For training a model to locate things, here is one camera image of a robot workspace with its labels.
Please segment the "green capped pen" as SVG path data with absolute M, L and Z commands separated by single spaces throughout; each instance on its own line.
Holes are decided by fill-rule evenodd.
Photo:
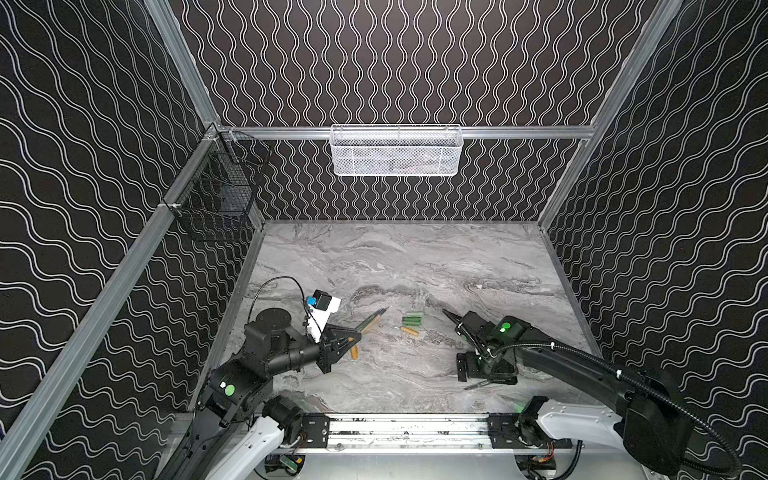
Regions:
M 491 380 L 491 379 L 482 380 L 482 381 L 477 382 L 475 384 L 468 385 L 467 387 L 464 388 L 464 391 L 476 390 L 476 389 L 479 389 L 479 388 L 482 388 L 482 387 L 490 386 L 490 385 L 492 385 L 494 383 L 495 382 L 493 380 Z

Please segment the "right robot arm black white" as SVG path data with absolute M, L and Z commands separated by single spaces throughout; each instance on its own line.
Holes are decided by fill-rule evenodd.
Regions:
M 646 469 L 673 477 L 688 468 L 721 478 L 739 476 L 737 452 L 685 402 L 671 376 L 617 366 L 546 335 L 513 316 L 494 325 L 475 312 L 449 313 L 456 333 L 471 345 L 457 356 L 457 376 L 477 385 L 514 385 L 525 366 L 595 399 L 568 404 L 534 395 L 524 409 L 488 418 L 493 445 L 511 441 L 554 448 L 570 440 L 618 449 Z

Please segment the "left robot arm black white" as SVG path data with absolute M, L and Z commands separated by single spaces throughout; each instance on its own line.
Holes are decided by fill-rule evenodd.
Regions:
M 274 378 L 312 363 L 328 373 L 362 339 L 355 328 L 328 324 L 315 343 L 282 308 L 261 311 L 244 332 L 241 349 L 209 375 L 160 479 L 245 479 L 278 447 L 299 445 L 304 411 L 273 394 Z

